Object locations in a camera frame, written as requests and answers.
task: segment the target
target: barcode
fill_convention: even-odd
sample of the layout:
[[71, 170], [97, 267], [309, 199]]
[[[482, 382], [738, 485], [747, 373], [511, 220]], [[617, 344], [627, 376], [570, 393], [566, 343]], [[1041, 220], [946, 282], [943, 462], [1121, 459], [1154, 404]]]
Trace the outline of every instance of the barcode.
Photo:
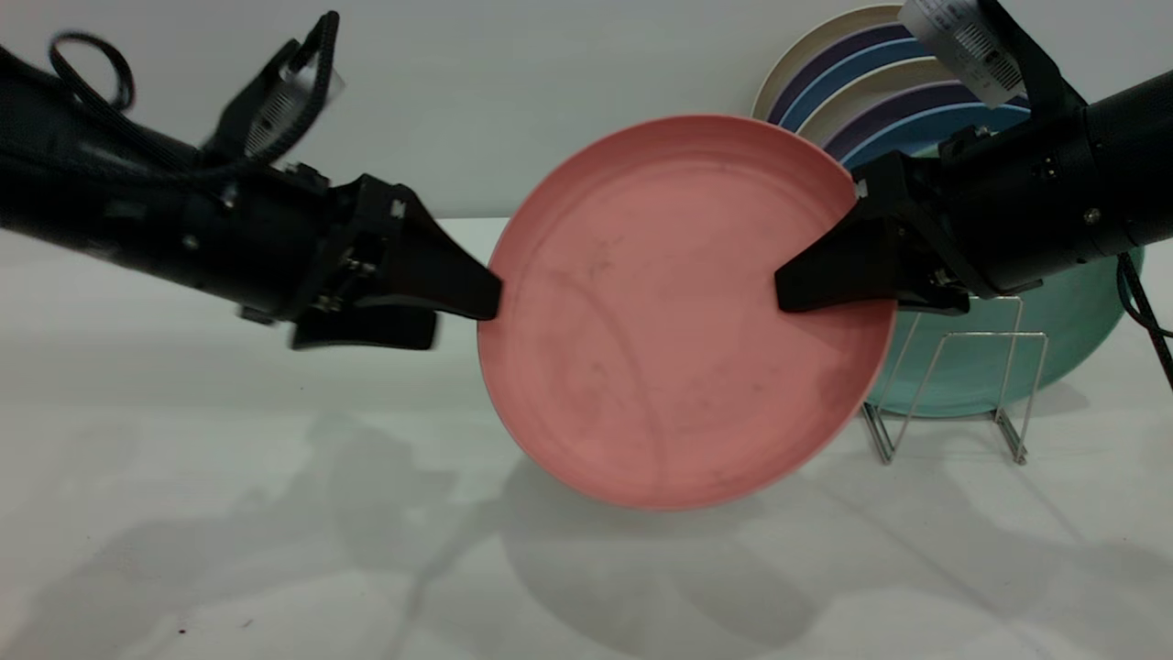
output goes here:
[[1019, 84], [1022, 84], [1023, 75], [1018, 70], [1018, 67], [995, 48], [994, 42], [990, 41], [990, 36], [985, 33], [985, 29], [977, 23], [969, 23], [965, 27], [958, 29], [954, 33], [954, 39], [957, 40], [965, 50], [989, 72], [990, 76], [997, 81], [1006, 91], [1013, 91]]

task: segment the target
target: dish rack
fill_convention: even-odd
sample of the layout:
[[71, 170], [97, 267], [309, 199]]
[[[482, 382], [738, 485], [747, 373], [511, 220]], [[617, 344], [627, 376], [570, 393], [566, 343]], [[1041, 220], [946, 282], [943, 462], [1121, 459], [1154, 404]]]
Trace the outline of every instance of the dish rack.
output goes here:
[[[888, 393], [891, 390], [891, 385], [896, 380], [896, 375], [900, 373], [901, 365], [904, 362], [904, 355], [908, 353], [908, 347], [913, 342], [913, 336], [916, 334], [916, 328], [921, 322], [922, 313], [917, 313], [913, 319], [913, 324], [908, 329], [908, 338], [904, 339], [904, 345], [901, 347], [900, 355], [896, 358], [896, 365], [893, 367], [891, 374], [884, 382], [884, 388], [880, 395], [880, 401], [876, 406], [865, 402], [863, 403], [863, 420], [868, 426], [868, 434], [872, 436], [872, 442], [875, 444], [876, 453], [880, 455], [880, 461], [884, 465], [891, 464], [893, 460], [896, 457], [896, 450], [900, 448], [901, 441], [904, 440], [904, 434], [908, 431], [908, 423], [911, 422], [913, 417], [916, 415], [916, 407], [920, 404], [921, 395], [924, 394], [924, 388], [928, 386], [929, 381], [933, 379], [933, 373], [937, 367], [937, 360], [941, 358], [941, 353], [944, 351], [945, 345], [955, 340], [968, 340], [968, 341], [985, 341], [990, 338], [1002, 338], [1010, 339], [1010, 351], [1006, 354], [1006, 368], [1002, 376], [1002, 390], [998, 395], [998, 406], [991, 411], [990, 420], [1002, 433], [1002, 437], [1006, 442], [1006, 447], [1010, 448], [1010, 455], [1015, 463], [1018, 465], [1026, 464], [1026, 430], [1030, 427], [1031, 413], [1035, 409], [1035, 396], [1038, 395], [1038, 385], [1043, 377], [1043, 366], [1046, 365], [1046, 351], [1050, 347], [1051, 340], [1047, 338], [1046, 333], [1023, 333], [1021, 329], [1023, 319], [1023, 299], [1018, 295], [1002, 295], [992, 298], [994, 300], [1002, 301], [1004, 304], [1012, 304], [1016, 306], [1015, 309], [1015, 324], [1010, 329], [982, 329], [982, 332], [955, 332], [945, 333], [941, 336], [941, 341], [937, 342], [936, 353], [933, 354], [933, 361], [929, 363], [928, 369], [924, 372], [924, 377], [921, 379], [921, 385], [916, 389], [916, 395], [913, 397], [913, 403], [908, 409], [908, 414], [903, 416], [903, 423], [900, 427], [900, 433], [896, 435], [896, 440], [893, 441], [888, 433], [888, 428], [884, 426], [884, 403], [888, 400]], [[1035, 370], [1035, 385], [1031, 389], [1030, 399], [1026, 401], [1026, 414], [1023, 419], [1022, 430], [1015, 428], [1013, 422], [1010, 420], [1010, 414], [1006, 413], [1004, 408], [1006, 403], [1006, 387], [1010, 383], [1010, 370], [1013, 368], [1015, 363], [1015, 352], [1018, 349], [1019, 340], [1023, 341], [1039, 341], [1042, 342], [1042, 352], [1038, 356], [1038, 367]]]

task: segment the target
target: screw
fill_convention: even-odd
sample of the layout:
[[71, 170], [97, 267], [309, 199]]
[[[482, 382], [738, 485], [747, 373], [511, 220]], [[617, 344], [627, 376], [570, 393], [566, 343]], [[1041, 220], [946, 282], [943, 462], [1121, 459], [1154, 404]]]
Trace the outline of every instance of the screw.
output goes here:
[[221, 196], [221, 203], [224, 204], [224, 210], [230, 211], [236, 207], [236, 198], [240, 195], [240, 189], [236, 186], [236, 183], [229, 183], [224, 188], [224, 193]]
[[949, 274], [949, 271], [944, 267], [938, 267], [936, 272], [933, 273], [933, 280], [936, 281], [937, 286], [948, 286], [954, 283], [954, 278]]

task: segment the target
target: white table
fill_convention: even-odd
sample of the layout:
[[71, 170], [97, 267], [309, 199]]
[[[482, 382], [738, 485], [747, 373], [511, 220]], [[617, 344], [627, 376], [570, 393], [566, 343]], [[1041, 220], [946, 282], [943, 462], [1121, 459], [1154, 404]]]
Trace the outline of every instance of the white table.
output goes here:
[[[481, 258], [502, 225], [446, 223]], [[472, 322], [293, 354], [28, 239], [0, 268], [4, 660], [1173, 655], [1173, 400], [1130, 321], [1040, 395], [1025, 468], [978, 421], [883, 468], [856, 421], [755, 497], [657, 515], [523, 458]]]

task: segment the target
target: barcode label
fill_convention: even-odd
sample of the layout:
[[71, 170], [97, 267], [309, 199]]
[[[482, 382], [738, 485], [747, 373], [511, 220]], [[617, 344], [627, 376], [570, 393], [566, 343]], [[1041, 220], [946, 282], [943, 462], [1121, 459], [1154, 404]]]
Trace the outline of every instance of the barcode label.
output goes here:
[[983, 22], [977, 0], [908, 0], [900, 20], [986, 106], [1023, 93], [1018, 63]]

